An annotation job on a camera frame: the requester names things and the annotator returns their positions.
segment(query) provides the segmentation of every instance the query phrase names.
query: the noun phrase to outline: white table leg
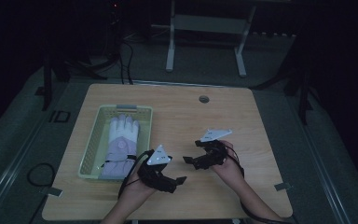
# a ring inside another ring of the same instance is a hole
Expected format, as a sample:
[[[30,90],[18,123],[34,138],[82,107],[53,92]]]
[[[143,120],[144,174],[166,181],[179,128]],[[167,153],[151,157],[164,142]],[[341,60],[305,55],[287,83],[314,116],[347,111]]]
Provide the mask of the white table leg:
[[[245,64],[243,63],[242,51],[243,51],[243,47],[245,46],[246,37],[248,37],[249,30],[251,28],[252,19],[254,15],[255,15],[255,7],[252,7],[251,12],[249,14],[249,18],[245,22],[243,27],[241,42],[236,48],[234,48],[235,58],[237,60],[237,66],[238,66],[238,73],[240,77],[246,77],[246,70],[245,70]]]
[[[173,60],[175,57],[175,1],[171,1],[171,26],[170,26],[170,46],[168,48],[167,64],[165,70],[171,72],[173,70]]]

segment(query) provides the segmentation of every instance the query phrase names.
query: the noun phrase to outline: table top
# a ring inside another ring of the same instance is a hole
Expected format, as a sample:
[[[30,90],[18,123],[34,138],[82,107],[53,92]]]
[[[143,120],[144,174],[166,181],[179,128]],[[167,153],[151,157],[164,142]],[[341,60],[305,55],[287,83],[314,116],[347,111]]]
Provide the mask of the table top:
[[[200,102],[208,96],[209,103]],[[195,170],[183,156],[198,157],[195,146],[208,129],[231,129],[222,140],[234,145],[245,179],[280,216],[293,213],[269,139],[252,92],[241,88],[93,84],[89,87],[69,139],[53,188],[62,196],[48,196],[46,220],[102,219],[117,202],[120,183],[78,177],[77,171],[100,105],[153,107],[150,148],[162,144],[172,161],[163,170],[175,179],[187,176],[171,194],[158,191],[129,219],[204,219],[246,217],[236,194],[211,169]]]

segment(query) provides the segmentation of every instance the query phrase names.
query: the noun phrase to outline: metal frame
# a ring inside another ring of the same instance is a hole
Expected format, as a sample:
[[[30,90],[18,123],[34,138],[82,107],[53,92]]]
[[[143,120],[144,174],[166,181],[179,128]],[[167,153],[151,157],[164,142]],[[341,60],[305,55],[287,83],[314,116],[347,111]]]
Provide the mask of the metal frame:
[[[253,6],[247,20],[213,18],[202,16],[189,16],[175,14],[175,0],[171,1],[171,25],[170,25],[170,45],[168,47],[168,56],[166,71],[173,71],[173,61],[175,57],[175,30],[191,30],[203,32],[216,32],[225,34],[241,35],[240,44],[234,48],[235,58],[237,61],[238,72],[240,77],[246,77],[245,65],[242,58],[243,47],[255,15],[256,7]]]

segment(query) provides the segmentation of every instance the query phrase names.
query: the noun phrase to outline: white glove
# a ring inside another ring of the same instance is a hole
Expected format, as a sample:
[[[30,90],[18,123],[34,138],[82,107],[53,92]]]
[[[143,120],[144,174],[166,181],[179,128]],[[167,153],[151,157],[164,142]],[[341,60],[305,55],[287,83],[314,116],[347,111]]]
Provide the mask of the white glove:
[[[136,161],[139,122],[121,114],[110,121],[109,147],[102,178],[124,178]]]

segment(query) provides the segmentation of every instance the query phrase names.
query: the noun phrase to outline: yellow basket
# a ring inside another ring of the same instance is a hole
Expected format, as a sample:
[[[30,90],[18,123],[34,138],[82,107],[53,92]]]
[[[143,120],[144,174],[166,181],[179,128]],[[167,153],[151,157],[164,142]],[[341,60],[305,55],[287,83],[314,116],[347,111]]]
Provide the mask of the yellow basket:
[[[139,121],[137,156],[149,150],[152,129],[153,109],[145,105],[101,105],[92,127],[89,141],[80,163],[78,175],[88,179],[106,179],[101,176],[102,165],[108,149],[110,119],[120,114],[132,116]],[[112,180],[122,180],[125,176],[115,176]]]

